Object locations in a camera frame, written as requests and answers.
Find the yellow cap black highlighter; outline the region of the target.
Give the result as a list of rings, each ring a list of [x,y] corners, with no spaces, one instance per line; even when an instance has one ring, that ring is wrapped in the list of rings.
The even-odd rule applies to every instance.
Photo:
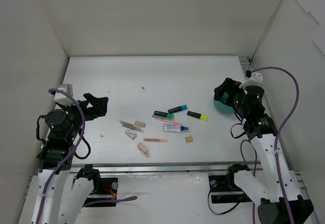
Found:
[[[203,120],[203,121],[206,121],[208,119],[207,115],[200,114],[200,113],[197,113],[197,112],[192,112],[192,111],[188,111],[187,115],[191,116],[191,117],[194,117],[194,118],[197,118],[197,119],[200,119],[200,120]]]

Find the yellow slim pen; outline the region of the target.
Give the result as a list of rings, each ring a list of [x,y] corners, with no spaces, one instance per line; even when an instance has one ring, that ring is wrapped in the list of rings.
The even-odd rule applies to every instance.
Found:
[[[120,120],[119,121],[122,125],[127,125],[129,127],[134,127],[134,128],[137,128],[137,129],[141,129],[140,126],[134,124],[134,123],[130,123],[130,122],[127,122],[127,121],[123,121],[123,120]]]

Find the blue cap black highlighter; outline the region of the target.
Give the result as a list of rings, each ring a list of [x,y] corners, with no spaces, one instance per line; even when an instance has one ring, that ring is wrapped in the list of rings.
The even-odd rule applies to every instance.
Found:
[[[168,113],[173,114],[173,113],[177,113],[183,110],[187,110],[187,105],[182,105],[182,106],[178,106],[178,107],[174,107],[172,109],[168,110]]]

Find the green cap black highlighter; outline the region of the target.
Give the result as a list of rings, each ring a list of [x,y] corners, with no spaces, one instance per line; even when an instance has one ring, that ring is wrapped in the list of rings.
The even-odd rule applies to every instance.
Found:
[[[174,119],[174,114],[168,112],[154,111],[153,115],[163,117],[163,118],[168,118],[168,119]]]

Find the orange pink slim pen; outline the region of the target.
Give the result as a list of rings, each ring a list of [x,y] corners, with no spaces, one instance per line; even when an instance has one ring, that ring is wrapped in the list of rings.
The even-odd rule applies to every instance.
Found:
[[[167,139],[159,139],[159,138],[144,138],[145,142],[159,142],[159,143],[167,143]]]

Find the blue cap correction pen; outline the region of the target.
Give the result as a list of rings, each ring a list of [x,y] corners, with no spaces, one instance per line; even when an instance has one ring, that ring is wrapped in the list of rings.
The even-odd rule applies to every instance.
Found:
[[[163,131],[166,133],[182,133],[189,131],[189,128],[178,124],[163,124]]]

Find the blue slim pen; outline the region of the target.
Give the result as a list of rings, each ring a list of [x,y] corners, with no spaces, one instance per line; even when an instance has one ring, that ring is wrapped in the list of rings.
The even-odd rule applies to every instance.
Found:
[[[152,115],[153,118],[158,118],[158,119],[163,119],[163,120],[171,120],[170,118],[167,117],[162,117],[162,116],[157,116],[157,115]]]

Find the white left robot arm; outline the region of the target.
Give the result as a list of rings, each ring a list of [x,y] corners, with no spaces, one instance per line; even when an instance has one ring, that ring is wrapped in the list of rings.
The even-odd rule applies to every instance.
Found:
[[[71,202],[61,206],[64,185],[69,176],[76,150],[85,141],[87,121],[104,117],[108,97],[94,97],[85,93],[83,101],[77,101],[67,92],[50,89],[57,99],[58,109],[39,116],[49,127],[49,134],[42,139],[43,147],[38,154],[38,195],[31,223],[74,223],[90,193],[97,193],[102,186],[100,174],[92,165],[85,165],[77,174],[78,187],[73,189]]]

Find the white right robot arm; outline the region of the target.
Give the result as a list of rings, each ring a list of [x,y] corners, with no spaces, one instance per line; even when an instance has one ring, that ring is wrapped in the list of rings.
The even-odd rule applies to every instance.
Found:
[[[273,119],[262,105],[264,89],[260,85],[242,85],[226,78],[214,89],[214,100],[233,108],[241,118],[244,134],[256,151],[267,185],[250,169],[238,165],[225,176],[230,189],[240,188],[254,202],[260,223],[304,223],[314,207],[304,199],[294,175],[288,169]]]

